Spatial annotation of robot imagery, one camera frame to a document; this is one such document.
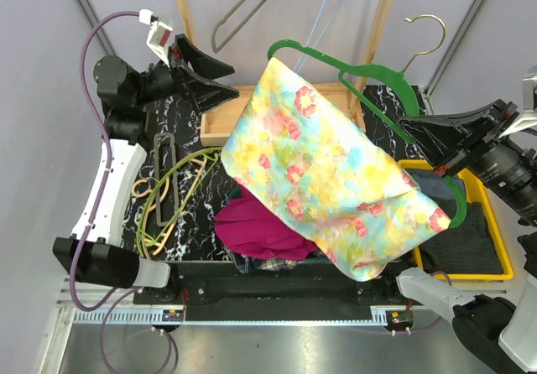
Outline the navy plaid skirt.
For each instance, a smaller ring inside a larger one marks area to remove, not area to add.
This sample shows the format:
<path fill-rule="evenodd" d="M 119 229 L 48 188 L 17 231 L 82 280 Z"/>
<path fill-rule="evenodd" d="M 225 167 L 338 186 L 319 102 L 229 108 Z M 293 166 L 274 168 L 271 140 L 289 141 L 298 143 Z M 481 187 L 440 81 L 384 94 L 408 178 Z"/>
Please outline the navy plaid skirt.
<path fill-rule="evenodd" d="M 293 261 L 278 257 L 263 260 L 233 252 L 228 248 L 225 248 L 225 250 L 228 259 L 234 264 L 236 269 L 243 274 L 254 273 L 257 271 L 288 272 L 295 269 L 300 263 L 324 263 L 330 261 L 321 250 L 310 252 L 307 258 L 303 261 Z"/>

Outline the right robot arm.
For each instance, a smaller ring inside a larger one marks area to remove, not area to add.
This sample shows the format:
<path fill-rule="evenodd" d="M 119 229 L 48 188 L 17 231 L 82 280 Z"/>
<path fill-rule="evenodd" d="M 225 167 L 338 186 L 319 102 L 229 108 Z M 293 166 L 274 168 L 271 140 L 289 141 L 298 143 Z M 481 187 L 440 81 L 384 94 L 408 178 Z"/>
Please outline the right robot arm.
<path fill-rule="evenodd" d="M 451 324 L 458 340 L 497 373 L 536 370 L 536 236 L 518 241 L 524 249 L 525 285 L 517 303 L 451 288 L 455 278 L 508 280 L 508 257 L 487 200 L 494 193 L 519 217 L 536 224 L 536 152 L 521 148 L 515 132 L 535 134 L 534 112 L 497 100 L 473 112 L 401 117 L 439 178 L 428 191 L 456 223 L 418 248 L 417 263 L 400 263 L 381 282 L 391 304 L 413 299 Z"/>

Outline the magenta pleated skirt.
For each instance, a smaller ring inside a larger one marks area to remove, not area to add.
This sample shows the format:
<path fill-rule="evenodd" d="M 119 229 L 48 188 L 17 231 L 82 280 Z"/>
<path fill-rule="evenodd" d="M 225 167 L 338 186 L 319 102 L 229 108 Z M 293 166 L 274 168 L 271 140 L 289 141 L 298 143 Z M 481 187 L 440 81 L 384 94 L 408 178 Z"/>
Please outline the magenta pleated skirt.
<path fill-rule="evenodd" d="M 215 233 L 230 251 L 261 260 L 303 261 L 318 250 L 242 186 L 230 193 L 216 215 Z"/>

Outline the lime green hanger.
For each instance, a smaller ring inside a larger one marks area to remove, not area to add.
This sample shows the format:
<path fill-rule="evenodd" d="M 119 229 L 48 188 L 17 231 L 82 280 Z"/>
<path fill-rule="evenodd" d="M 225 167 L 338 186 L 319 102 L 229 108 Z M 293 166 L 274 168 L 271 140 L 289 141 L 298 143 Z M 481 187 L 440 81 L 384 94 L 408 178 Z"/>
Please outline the lime green hanger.
<path fill-rule="evenodd" d="M 164 174 L 163 178 L 156 179 L 157 182 L 155 183 L 155 186 L 152 189 L 149 189 L 146 195 L 143 195 L 143 197 L 146 197 L 147 199 L 143 206 L 136 230 L 136 247 L 142 258 L 151 261 L 153 257 L 156 257 L 164 250 L 164 246 L 171 237 L 172 231 L 175 229 L 181 218 L 187 203 L 219 162 L 222 150 L 223 146 L 203 148 L 202 150 L 198 150 L 183 157 L 180 161 L 175 162 L 169 171 Z M 193 175 L 193 181 L 190 188 L 187 190 L 186 195 L 181 196 L 180 186 L 177 183 L 179 172 L 189 164 L 194 164 L 196 166 L 195 174 Z M 166 198 L 170 190 L 173 190 L 174 195 L 178 196 L 178 200 L 175 202 L 174 206 L 174 213 L 170 219 L 164 223 L 161 232 L 156 236 L 152 236 L 147 233 L 149 214 L 152 211 L 159 211 L 160 203 Z"/>

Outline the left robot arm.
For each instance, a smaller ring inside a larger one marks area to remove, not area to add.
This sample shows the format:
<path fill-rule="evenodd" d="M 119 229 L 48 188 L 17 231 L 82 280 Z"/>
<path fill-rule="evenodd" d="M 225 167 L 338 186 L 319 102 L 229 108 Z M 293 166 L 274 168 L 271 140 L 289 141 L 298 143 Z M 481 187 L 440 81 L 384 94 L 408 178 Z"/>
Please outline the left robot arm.
<path fill-rule="evenodd" d="M 130 191 L 154 143 L 156 114 L 147 106 L 180 96 L 203 113 L 238 97 L 237 89 L 219 83 L 233 66 L 197 49 L 184 34 L 175 36 L 164 59 L 144 72 L 116 55 L 93 69 L 105 113 L 107 140 L 86 207 L 68 237 L 55 239 L 52 252 L 79 283 L 111 288 L 152 288 L 162 303 L 173 303 L 181 283 L 165 262 L 149 261 L 122 248 L 123 215 Z"/>

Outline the floral pastel garment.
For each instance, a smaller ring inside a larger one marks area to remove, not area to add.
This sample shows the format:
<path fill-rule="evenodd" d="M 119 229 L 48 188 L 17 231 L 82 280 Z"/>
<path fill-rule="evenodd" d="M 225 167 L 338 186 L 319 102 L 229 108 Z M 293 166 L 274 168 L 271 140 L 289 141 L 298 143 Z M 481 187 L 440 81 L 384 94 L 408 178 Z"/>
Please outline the floral pastel garment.
<path fill-rule="evenodd" d="M 297 140 L 240 127 L 221 161 L 227 174 L 349 278 L 377 277 L 450 225 L 450 217 L 358 128 L 334 116 L 301 125 Z"/>

